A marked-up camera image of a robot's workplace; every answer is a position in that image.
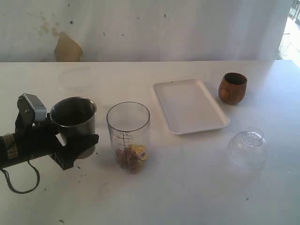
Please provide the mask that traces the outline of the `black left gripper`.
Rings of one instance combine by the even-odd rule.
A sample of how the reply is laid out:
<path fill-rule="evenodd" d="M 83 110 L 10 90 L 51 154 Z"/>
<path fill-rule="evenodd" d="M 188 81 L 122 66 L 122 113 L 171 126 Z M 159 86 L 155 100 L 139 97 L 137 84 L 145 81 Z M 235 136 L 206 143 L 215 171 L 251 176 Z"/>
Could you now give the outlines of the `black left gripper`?
<path fill-rule="evenodd" d="M 67 170 L 74 167 L 75 160 L 88 158 L 94 153 L 98 134 L 70 136 L 62 146 L 56 137 L 56 124 L 42 104 L 19 100 L 17 108 L 15 137 L 18 156 L 14 159 L 15 165 L 49 155 L 62 170 Z"/>

